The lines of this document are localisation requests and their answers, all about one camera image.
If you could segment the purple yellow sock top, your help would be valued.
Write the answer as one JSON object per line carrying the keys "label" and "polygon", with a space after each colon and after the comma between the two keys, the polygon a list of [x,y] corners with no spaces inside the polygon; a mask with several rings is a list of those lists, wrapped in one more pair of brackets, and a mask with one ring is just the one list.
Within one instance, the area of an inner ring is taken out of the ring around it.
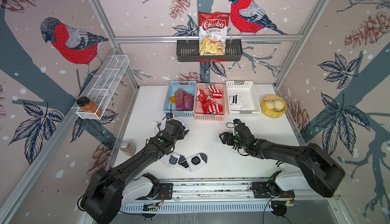
{"label": "purple yellow sock top", "polygon": [[191,94],[186,94],[184,96],[176,96],[175,107],[179,111],[193,111],[194,96]]}

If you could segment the purple yellow sock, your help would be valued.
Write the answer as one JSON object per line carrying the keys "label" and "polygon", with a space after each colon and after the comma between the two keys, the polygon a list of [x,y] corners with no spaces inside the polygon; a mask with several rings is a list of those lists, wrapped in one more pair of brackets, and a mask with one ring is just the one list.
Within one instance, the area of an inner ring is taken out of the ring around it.
{"label": "purple yellow sock", "polygon": [[171,102],[171,103],[183,102],[183,101],[184,101],[184,97],[185,97],[187,94],[188,94],[188,93],[185,92],[184,90],[179,89],[179,90],[176,91],[176,92],[174,93],[174,95],[170,98],[170,102]]}
{"label": "purple yellow sock", "polygon": [[194,96],[191,94],[186,94],[184,96],[176,96],[175,107],[179,111],[193,111]]}

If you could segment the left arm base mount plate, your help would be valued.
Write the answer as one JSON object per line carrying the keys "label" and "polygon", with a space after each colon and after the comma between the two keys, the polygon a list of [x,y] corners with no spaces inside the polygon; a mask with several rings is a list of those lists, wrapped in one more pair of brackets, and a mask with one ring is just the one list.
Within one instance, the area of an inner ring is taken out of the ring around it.
{"label": "left arm base mount plate", "polygon": [[145,197],[148,200],[171,200],[173,195],[172,183],[154,184],[150,193]]}

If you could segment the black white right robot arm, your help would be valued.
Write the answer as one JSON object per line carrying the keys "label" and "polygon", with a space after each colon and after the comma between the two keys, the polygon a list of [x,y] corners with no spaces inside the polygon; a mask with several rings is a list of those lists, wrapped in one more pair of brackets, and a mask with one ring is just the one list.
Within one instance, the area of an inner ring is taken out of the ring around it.
{"label": "black white right robot arm", "polygon": [[241,120],[232,123],[233,132],[219,135],[222,144],[232,146],[239,151],[244,150],[244,156],[258,159],[276,160],[298,167],[308,185],[323,197],[334,195],[345,171],[317,144],[307,146],[288,146],[272,143],[265,139],[255,138],[250,129]]}

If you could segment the white black-striped sock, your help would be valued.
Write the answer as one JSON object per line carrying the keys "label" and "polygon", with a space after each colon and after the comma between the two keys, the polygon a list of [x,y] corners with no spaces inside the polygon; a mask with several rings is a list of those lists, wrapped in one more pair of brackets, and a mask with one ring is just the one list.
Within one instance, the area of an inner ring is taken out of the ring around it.
{"label": "white black-striped sock", "polygon": [[282,161],[277,161],[276,166],[280,171],[284,171],[286,169],[286,164]]}
{"label": "white black-striped sock", "polygon": [[240,93],[229,96],[230,110],[231,111],[247,110],[247,105],[245,101],[246,101],[245,97]]}

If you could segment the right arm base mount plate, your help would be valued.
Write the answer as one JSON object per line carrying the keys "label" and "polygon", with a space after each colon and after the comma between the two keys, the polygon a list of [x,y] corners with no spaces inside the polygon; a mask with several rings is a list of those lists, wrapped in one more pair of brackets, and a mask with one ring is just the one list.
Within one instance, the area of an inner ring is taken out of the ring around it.
{"label": "right arm base mount plate", "polygon": [[252,182],[250,189],[252,190],[256,199],[263,198],[295,198],[292,190],[283,191],[276,183],[268,182]]}

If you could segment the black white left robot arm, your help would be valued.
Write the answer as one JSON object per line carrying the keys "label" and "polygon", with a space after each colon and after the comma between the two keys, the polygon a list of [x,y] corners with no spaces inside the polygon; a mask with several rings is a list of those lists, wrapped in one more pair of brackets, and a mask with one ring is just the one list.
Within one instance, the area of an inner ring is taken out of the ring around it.
{"label": "black white left robot arm", "polygon": [[125,187],[149,165],[172,153],[175,143],[188,132],[180,121],[171,119],[165,129],[150,138],[130,159],[109,170],[96,171],[86,192],[77,201],[79,210],[87,212],[99,224],[110,223],[121,209]]}

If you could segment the red santa pattern sock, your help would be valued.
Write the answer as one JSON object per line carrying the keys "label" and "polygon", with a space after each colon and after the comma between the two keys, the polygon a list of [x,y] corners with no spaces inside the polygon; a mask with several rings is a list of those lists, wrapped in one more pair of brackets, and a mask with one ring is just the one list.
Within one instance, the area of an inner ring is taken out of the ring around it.
{"label": "red santa pattern sock", "polygon": [[220,115],[223,114],[223,107],[214,100],[206,100],[202,105],[204,114]]}

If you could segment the red snowflake sock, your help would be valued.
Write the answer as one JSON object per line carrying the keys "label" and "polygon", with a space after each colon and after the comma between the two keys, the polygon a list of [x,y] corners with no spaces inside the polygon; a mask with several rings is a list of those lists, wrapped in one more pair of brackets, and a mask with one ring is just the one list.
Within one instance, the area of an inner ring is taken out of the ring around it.
{"label": "red snowflake sock", "polygon": [[203,90],[197,89],[196,99],[201,105],[204,105],[208,101],[209,96],[206,95]]}

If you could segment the red white striped sock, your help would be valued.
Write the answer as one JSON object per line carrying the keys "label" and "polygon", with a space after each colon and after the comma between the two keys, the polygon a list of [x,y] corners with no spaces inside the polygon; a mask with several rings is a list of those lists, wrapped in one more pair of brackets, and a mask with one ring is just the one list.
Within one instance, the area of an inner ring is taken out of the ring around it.
{"label": "red white striped sock", "polygon": [[223,96],[223,92],[211,84],[208,86],[208,92],[213,99],[221,99]]}

